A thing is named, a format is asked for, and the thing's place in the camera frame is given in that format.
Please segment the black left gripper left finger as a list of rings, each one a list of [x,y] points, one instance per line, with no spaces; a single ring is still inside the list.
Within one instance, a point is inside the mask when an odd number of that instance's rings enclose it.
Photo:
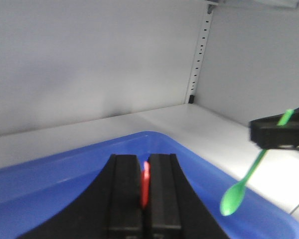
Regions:
[[[67,207],[20,239],[141,239],[141,167],[136,155],[112,154]]]

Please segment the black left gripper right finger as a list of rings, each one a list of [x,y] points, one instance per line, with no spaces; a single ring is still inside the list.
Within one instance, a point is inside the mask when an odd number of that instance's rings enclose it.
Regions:
[[[175,154],[151,154],[148,162],[146,238],[228,238],[193,190]]]

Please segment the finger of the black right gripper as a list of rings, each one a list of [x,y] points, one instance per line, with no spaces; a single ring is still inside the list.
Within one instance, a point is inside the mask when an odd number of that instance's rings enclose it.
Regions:
[[[276,115],[250,121],[250,140],[261,149],[299,151],[299,108],[294,110],[286,125],[278,126],[281,117]]]

